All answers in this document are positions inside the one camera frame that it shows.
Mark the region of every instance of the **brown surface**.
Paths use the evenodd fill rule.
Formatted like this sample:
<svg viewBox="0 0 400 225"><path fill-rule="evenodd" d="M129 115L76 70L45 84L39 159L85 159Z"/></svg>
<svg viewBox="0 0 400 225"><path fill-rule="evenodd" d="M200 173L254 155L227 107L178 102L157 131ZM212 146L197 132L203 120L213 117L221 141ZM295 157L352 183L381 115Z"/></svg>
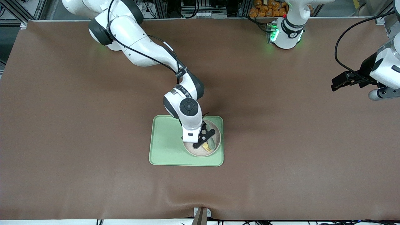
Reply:
<svg viewBox="0 0 400 225"><path fill-rule="evenodd" d="M175 82L92 40L85 22L30 22L1 79L0 219L400 219L399 100L330 90L357 19L313 19L294 49L247 20L145 22L206 86L225 123L220 167L153 166L152 120ZM349 32L353 68L387 40Z"/></svg>

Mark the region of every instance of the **green placemat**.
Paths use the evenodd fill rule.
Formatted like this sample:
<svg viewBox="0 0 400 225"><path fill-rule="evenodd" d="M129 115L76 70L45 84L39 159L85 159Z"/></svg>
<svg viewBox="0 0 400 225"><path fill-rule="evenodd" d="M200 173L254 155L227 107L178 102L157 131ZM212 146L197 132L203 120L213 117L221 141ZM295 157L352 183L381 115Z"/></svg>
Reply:
<svg viewBox="0 0 400 225"><path fill-rule="evenodd" d="M149 161L153 165L218 167L224 162L224 121L221 117L206 116L221 132L221 144L206 157L191 155L183 146L182 126L170 115L158 115L153 119Z"/></svg>

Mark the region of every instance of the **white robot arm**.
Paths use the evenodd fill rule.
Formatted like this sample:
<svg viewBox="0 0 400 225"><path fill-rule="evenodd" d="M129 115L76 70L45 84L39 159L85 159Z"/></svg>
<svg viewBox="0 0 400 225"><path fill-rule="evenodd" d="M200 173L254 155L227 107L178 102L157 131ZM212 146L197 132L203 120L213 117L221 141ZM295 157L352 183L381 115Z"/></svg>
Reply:
<svg viewBox="0 0 400 225"><path fill-rule="evenodd" d="M400 0L394 1L394 11L400 21ZM358 71L345 71L332 79L332 91L358 84L378 89L369 92L371 100L400 97L400 33L389 39L378 51L364 60Z"/></svg>
<svg viewBox="0 0 400 225"><path fill-rule="evenodd" d="M272 22L272 32L269 41L282 49L293 48L303 34L303 28L310 18L309 4L325 4L335 0L285 0L289 11L285 18Z"/></svg>
<svg viewBox="0 0 400 225"><path fill-rule="evenodd" d="M89 23L91 36L111 50L121 50L137 66L162 64L175 73L182 81L164 95L164 107L168 113L182 124L183 141L188 143L205 142L199 140L200 132L205 132L205 122L197 100L204 94L203 83L180 62L173 50L154 43L140 27L143 15L133 0L112 0L99 3L88 0L62 0L71 13L91 16Z"/></svg>

